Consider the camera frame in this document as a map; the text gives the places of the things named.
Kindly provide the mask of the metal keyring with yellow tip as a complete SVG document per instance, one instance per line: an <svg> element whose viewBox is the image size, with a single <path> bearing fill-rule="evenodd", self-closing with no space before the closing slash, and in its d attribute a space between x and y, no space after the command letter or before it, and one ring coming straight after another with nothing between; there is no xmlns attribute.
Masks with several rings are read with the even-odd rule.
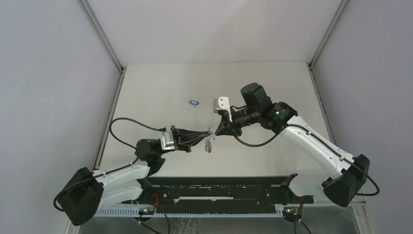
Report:
<svg viewBox="0 0 413 234"><path fill-rule="evenodd" d="M209 136L205 138L205 151L207 153L212 152L212 141L215 140L215 134L211 131L211 127L208 127L208 131L210 133Z"/></svg>

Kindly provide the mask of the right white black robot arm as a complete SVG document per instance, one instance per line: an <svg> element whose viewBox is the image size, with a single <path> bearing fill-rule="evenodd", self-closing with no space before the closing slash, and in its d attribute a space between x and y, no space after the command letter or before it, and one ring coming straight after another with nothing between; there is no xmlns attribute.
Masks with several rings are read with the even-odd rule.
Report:
<svg viewBox="0 0 413 234"><path fill-rule="evenodd" d="M303 196L326 196L334 204L346 207L367 180L370 160L360 154L354 156L316 132L298 112L285 102L273 102L258 83L250 83L241 89L245 101L243 107L231 106L228 97L214 100L214 112L221 116L216 136L233 136L240 140L242 128L260 124L294 143L325 171L324 175L295 174L283 187L282 198L293 203Z"/></svg>

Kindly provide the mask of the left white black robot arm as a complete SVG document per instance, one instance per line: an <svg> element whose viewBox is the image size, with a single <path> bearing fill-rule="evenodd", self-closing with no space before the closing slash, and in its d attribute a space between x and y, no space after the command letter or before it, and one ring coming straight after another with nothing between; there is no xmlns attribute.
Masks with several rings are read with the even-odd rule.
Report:
<svg viewBox="0 0 413 234"><path fill-rule="evenodd" d="M90 171L83 167L56 195L55 209L64 212L75 226L90 220L98 210L128 200L147 203L152 190L147 177L163 166L163 154L173 151L189 153L202 140L212 137L211 131L175 128L161 130L158 139L141 139L133 147L136 158L121 166Z"/></svg>

